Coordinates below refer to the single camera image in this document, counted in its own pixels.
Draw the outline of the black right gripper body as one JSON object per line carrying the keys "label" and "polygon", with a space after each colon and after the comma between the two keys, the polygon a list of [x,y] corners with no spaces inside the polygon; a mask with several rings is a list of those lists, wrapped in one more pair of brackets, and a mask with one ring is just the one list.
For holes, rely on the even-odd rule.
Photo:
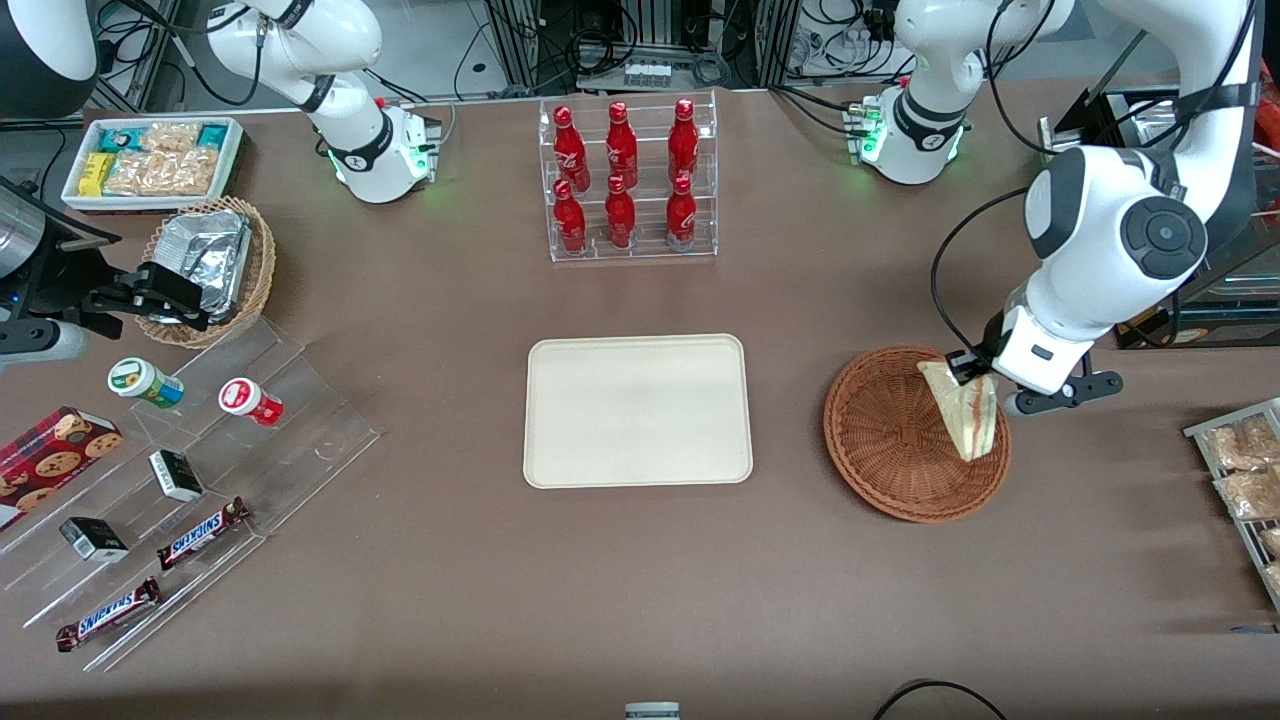
{"label": "black right gripper body", "polygon": [[60,316],[113,282],[115,268],[97,249],[63,252],[56,238],[3,240],[1,318]]}

